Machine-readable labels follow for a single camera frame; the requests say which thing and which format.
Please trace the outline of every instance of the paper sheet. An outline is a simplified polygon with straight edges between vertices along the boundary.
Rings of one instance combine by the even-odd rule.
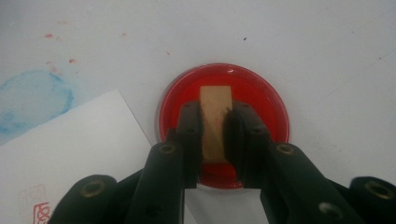
[[[44,224],[81,178],[120,181],[150,148],[118,91],[79,106],[0,147],[0,223]]]

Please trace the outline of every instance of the wooden stick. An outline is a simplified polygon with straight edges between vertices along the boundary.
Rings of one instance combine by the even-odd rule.
[[[227,112],[233,109],[231,87],[203,86],[200,91],[200,102],[204,124],[203,162],[227,162],[224,156],[223,122]]]

